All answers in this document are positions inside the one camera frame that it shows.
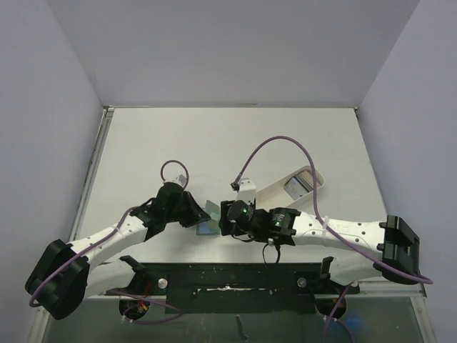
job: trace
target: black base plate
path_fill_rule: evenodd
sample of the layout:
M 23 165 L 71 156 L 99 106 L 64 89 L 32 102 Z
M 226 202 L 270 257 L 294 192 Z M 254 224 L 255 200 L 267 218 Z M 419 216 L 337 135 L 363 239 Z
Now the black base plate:
M 338 296 L 343 287 L 320 279 L 320 263 L 264 264 L 143 264 L 151 277 L 151 295 L 165 295 L 166 302 L 185 313 L 315 313 L 315 294 Z M 157 280 L 168 280 L 159 289 Z M 298 279 L 306 280 L 305 287 Z M 351 294 L 359 293 L 351 287 Z

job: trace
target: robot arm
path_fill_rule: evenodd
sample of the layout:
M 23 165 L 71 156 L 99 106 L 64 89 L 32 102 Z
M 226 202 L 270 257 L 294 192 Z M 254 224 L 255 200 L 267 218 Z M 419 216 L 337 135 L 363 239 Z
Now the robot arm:
M 179 179 L 165 182 L 155 198 L 126 213 L 121 225 L 68 244 L 60 239 L 50 243 L 27 280 L 26 291 L 55 319 L 64 318 L 85 297 L 127 287 L 139 273 L 126 259 L 104 263 L 107 259 L 159 234 L 168 223 L 191 227 L 209 219 Z
M 388 266 L 418 276 L 420 240 L 400 217 L 388 216 L 385 222 L 345 222 L 326 220 L 322 225 L 314 215 L 288 208 L 270 211 L 256 209 L 256 187 L 242 179 L 236 201 L 221 203 L 222 235 L 248 235 L 250 240 L 274 245 L 321 245 L 352 251 L 326 229 L 328 224 L 346 241 L 381 260 Z M 399 284 L 415 284 L 392 273 L 364 256 L 354 253 L 344 258 L 329 257 L 322 262 L 322 275 L 347 285 L 353 281 L 383 276 Z

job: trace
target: bolt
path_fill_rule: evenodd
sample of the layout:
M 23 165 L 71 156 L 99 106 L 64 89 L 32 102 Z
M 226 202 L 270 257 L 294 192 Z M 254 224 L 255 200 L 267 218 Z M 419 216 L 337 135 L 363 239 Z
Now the bolt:
M 165 289 L 169 285 L 169 282 L 166 281 L 166 279 L 159 279 L 157 281 L 157 286 L 159 286 L 160 289 Z
M 304 277 L 301 277 L 297 280 L 297 285 L 300 288 L 305 288 L 306 287 L 306 279 Z

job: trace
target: cable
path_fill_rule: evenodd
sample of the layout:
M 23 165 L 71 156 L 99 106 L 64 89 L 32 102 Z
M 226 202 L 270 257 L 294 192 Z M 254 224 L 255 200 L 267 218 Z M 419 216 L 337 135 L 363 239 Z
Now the cable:
M 51 275 L 49 275 L 47 278 L 45 278 L 45 280 L 35 289 L 35 292 L 32 294 L 32 296 L 30 298 L 29 306 L 30 307 L 40 307 L 41 305 L 39 303 L 35 303 L 35 300 L 36 300 L 36 298 L 38 298 L 38 296 L 40 295 L 41 290 L 48 284 L 48 282 L 50 282 L 56 275 L 61 273 L 65 268 L 67 268 L 71 263 L 73 263 L 79 257 L 87 254 L 91 250 L 97 248 L 98 245 L 100 245 L 100 244 L 106 242 L 108 239 L 112 238 L 112 236 L 114 236 L 117 232 L 119 232 L 120 227 L 125 222 L 125 220 L 126 220 L 127 216 L 129 215 L 130 211 L 132 211 L 135 208 L 136 207 L 131 207 L 131 208 L 127 209 L 124 212 L 124 214 L 122 215 L 121 219 L 119 220 L 119 222 L 117 223 L 117 225 L 115 226 L 114 230 L 111 233 L 107 234 L 104 238 L 98 240 L 94 244 L 89 245 L 84 250 L 81 250 L 78 254 L 74 255 L 67 262 L 65 262 L 59 268 L 57 268 L 55 272 L 53 272 Z
M 262 249 L 262 257 L 263 257 L 263 264 L 265 264 L 265 267 L 270 268 L 270 266 L 267 265 L 266 260 L 265 260 L 265 249 L 267 248 L 268 245 L 270 245 L 270 244 L 267 243 L 267 244 L 265 244 L 265 246 L 263 247 L 263 249 Z M 275 245 L 275 248 L 276 248 L 276 251 L 278 252 L 278 256 L 276 257 L 276 261 L 274 262 L 274 264 L 278 264 L 278 263 L 279 263 L 279 260 L 281 259 L 281 246 Z
M 165 181 L 165 177 L 164 177 L 165 166 L 170 163 L 177 163 L 183 167 L 184 172 L 186 173 L 186 183 L 184 184 L 183 189 L 186 189 L 187 185 L 189 184 L 189 171 L 187 170 L 184 163 L 181 161 L 178 161 L 177 159 L 170 159 L 167 162 L 165 162 L 164 164 L 162 164 L 162 167 L 160 168 L 160 177 L 162 178 L 162 181 Z
M 165 304 L 163 302 L 158 302 L 158 301 L 153 300 L 153 299 L 148 299 L 148 298 L 145 298 L 145 297 L 140 297 L 138 295 L 129 294 L 129 293 L 126 293 L 126 292 L 123 292 L 123 291 L 119 291 L 118 289 L 112 289 L 112 290 L 108 291 L 107 294 L 119 295 L 119 296 L 123 296 L 123 297 L 129 297 L 129 298 L 132 298 L 132 299 L 141 300 L 143 302 L 148 302 L 149 304 L 155 304 L 155 305 L 159 305 L 159 306 L 162 306 L 162 307 L 166 307 L 168 309 L 174 309 L 175 311 L 179 312 L 178 314 L 175 314 L 174 316 L 169 317 L 169 318 L 165 318 L 165 319 L 159 319 L 159 320 L 134 320 L 134 321 L 132 321 L 132 323 L 134 323 L 134 324 L 138 324 L 138 325 L 163 324 L 163 323 L 167 323 L 167 322 L 170 322 L 172 320 L 178 319 L 179 317 L 181 317 L 184 314 L 180 309 L 176 308 L 175 306 L 171 306 L 170 304 Z M 122 313 L 122 316 L 125 316 L 128 311 L 130 311 L 131 309 L 134 309 L 137 306 L 138 305 L 131 306 L 131 307 L 127 308 Z
M 333 319 L 333 315 L 335 314 L 336 309 L 338 309 L 338 307 L 340 306 L 340 303 L 343 301 L 344 297 L 346 296 L 346 293 L 348 292 L 348 290 L 350 288 L 351 288 L 351 284 L 348 284 L 346 286 L 346 288 L 342 291 L 340 297 L 336 301 L 335 306 L 333 306 L 333 309 L 331 309 L 331 312 L 327 317 L 326 323 L 325 323 L 325 325 L 323 327 L 323 338 L 322 338 L 322 342 L 323 343 L 326 343 L 327 330 L 328 330 L 328 326 L 330 324 L 330 321 Z
M 248 160 L 244 164 L 243 168 L 241 169 L 241 171 L 239 172 L 238 176 L 235 178 L 235 181 L 233 183 L 234 184 L 238 184 L 239 183 L 241 177 L 243 176 L 243 173 L 246 171 L 246 168 L 248 167 L 249 163 L 253 159 L 254 155 L 257 154 L 257 152 L 265 144 L 269 143 L 270 141 L 274 141 L 276 139 L 285 139 L 286 141 L 291 141 L 298 148 L 300 148 L 300 150 L 306 155 L 306 157 L 308 158 L 310 167 L 311 167 L 311 174 L 313 175 L 313 189 L 316 190 L 317 187 L 318 187 L 317 174 L 316 174 L 316 168 L 314 167 L 314 163 L 313 163 L 313 159 L 311 158 L 311 155 L 308 153 L 308 151 L 305 149 L 305 147 L 300 144 L 300 142 L 296 141 L 295 139 L 293 139 L 291 137 L 287 137 L 287 136 L 274 136 L 274 137 L 268 138 L 266 141 L 262 142 L 253 151 L 253 153 L 249 156 Z M 316 191 L 313 192 L 313 207 L 314 207 L 314 213 L 316 214 L 317 220 L 323 225 L 324 220 L 322 219 L 321 215 L 319 214 L 318 205 L 317 205 L 317 192 Z M 394 274 L 396 274 L 396 275 L 398 275 L 400 277 L 403 277 L 405 279 L 408 279 L 408 280 L 411 280 L 411 281 L 414 281 L 414 282 L 419 282 L 419 283 L 422 283 L 422 284 L 433 284 L 433 281 L 431 279 L 429 279 L 428 277 L 423 277 L 421 275 L 418 276 L 418 277 L 415 277 L 413 275 L 410 275 L 410 274 L 402 272 L 402 271 L 400 271 L 398 269 L 395 269 L 395 268 L 389 266 L 388 264 L 378 260 L 375 257 L 372 257 L 370 254 L 366 253 L 364 250 L 362 250 L 361 248 L 357 247 L 355 244 L 352 244 L 350 241 L 348 241 L 347 239 L 342 237 L 340 234 L 338 234 L 338 232 L 335 232 L 335 230 L 333 230 L 329 225 L 327 225 L 327 230 L 332 235 L 334 235 L 336 238 L 338 238 L 340 241 L 342 241 L 345 245 L 350 247 L 352 250 L 354 250 L 355 252 L 358 252 L 360 255 L 362 255 L 365 258 L 371 260 L 372 262 L 374 262 L 378 266 L 383 267 L 385 270 L 388 270 L 389 272 L 392 272 L 392 273 L 394 273 Z
M 327 316 L 323 315 L 322 313 L 319 313 L 319 315 L 325 319 L 327 317 Z M 354 334 L 352 333 L 351 329 L 349 329 L 349 326 L 345 322 L 343 322 L 341 319 L 337 319 L 337 318 L 333 318 L 333 321 L 340 324 L 346 330 L 349 338 L 351 339 L 351 343 L 356 343 L 356 338 L 354 337 Z

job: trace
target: glass panel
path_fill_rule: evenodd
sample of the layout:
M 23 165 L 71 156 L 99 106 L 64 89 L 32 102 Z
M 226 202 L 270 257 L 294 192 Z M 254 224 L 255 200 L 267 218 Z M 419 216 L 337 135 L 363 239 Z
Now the glass panel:
M 168 315 L 152 306 L 144 320 Z M 322 342 L 323 320 L 318 315 L 294 312 L 242 314 L 241 327 L 236 314 L 188 314 L 160 325 L 136 325 L 124 322 L 118 301 L 90 299 L 69 317 L 50 319 L 44 343 L 124 343 L 124 342 Z M 416 316 L 410 298 L 349 298 L 343 321 L 357 342 L 420 343 Z M 327 343 L 350 343 L 346 330 L 331 323 Z

